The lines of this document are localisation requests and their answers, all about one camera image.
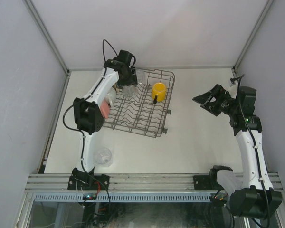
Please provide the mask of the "white speckled ceramic mug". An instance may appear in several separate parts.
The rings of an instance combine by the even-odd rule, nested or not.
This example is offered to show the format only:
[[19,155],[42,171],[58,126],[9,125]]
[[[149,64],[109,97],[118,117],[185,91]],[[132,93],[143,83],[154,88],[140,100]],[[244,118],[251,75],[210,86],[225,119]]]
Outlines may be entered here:
[[114,103],[116,101],[116,90],[113,87],[110,88],[107,95],[105,96],[105,101],[110,105],[110,107],[114,106]]

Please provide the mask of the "grey wire dish rack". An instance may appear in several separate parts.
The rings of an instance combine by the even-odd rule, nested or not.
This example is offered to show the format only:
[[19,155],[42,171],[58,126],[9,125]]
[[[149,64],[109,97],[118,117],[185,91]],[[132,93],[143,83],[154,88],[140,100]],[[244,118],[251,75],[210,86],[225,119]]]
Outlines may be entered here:
[[[137,84],[137,92],[131,97],[125,97],[122,90],[116,93],[116,101],[104,127],[157,138],[168,131],[165,122],[167,115],[171,113],[169,106],[175,75],[165,70],[141,70],[147,73],[147,84]],[[154,104],[152,87],[157,82],[164,83],[167,92],[164,101]]]

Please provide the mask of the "pink ceramic cup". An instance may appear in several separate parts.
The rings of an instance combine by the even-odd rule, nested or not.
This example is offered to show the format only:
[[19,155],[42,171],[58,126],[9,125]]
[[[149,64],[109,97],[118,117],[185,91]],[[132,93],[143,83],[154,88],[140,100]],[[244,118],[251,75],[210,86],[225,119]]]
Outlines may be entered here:
[[109,104],[105,100],[103,100],[102,103],[101,103],[100,111],[101,111],[102,116],[105,119],[109,118],[110,106],[109,106]]

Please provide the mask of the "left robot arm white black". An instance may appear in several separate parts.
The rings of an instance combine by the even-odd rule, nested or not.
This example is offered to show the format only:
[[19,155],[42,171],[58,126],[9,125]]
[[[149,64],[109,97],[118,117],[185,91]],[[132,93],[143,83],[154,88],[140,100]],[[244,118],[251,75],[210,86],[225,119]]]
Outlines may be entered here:
[[92,147],[96,142],[96,133],[104,124],[101,104],[114,84],[119,86],[137,84],[135,62],[136,57],[132,53],[120,50],[116,57],[105,61],[101,76],[88,93],[73,102],[75,124],[82,133],[80,136],[82,150],[72,175],[81,182],[88,183],[92,180],[91,175],[95,167]]

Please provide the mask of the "yellow mug black handle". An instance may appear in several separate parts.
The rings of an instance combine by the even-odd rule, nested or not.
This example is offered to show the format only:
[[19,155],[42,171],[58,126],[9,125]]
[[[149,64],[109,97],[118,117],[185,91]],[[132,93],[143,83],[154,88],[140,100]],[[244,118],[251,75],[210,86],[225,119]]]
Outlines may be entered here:
[[157,82],[152,87],[152,99],[153,103],[162,102],[166,98],[167,87],[162,82]]

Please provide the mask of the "clear glass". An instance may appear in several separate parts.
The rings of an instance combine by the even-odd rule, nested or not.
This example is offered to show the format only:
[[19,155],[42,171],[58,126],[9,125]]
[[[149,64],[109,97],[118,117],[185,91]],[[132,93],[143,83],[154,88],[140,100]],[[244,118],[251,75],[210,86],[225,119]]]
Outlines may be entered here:
[[123,86],[123,95],[125,97],[131,97],[136,92],[137,92],[137,86],[136,85]]
[[108,148],[100,148],[94,153],[94,160],[98,166],[109,167],[113,162],[113,155]]
[[138,84],[147,84],[147,73],[145,73],[144,70],[137,69],[136,70],[136,78],[137,78],[137,83]]

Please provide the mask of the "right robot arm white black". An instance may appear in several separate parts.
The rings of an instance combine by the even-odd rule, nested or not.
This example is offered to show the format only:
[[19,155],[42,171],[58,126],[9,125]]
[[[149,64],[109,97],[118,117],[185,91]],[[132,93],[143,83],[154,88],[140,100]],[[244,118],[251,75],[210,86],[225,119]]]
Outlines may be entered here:
[[196,190],[225,190],[234,216],[269,219],[282,203],[282,194],[274,190],[266,169],[262,148],[262,125],[254,114],[257,91],[239,86],[235,98],[221,85],[196,96],[193,101],[214,116],[224,113],[239,145],[243,179],[235,176],[231,167],[214,165],[206,180],[194,176]]

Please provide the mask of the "beige ceramic mug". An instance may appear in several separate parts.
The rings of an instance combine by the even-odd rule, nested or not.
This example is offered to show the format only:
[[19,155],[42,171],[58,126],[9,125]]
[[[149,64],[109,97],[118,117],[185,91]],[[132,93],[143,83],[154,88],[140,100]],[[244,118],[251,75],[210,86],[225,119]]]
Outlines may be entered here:
[[113,85],[113,88],[116,90],[117,93],[121,91],[121,89],[118,87],[118,84],[117,84],[117,83],[115,83],[115,84]]

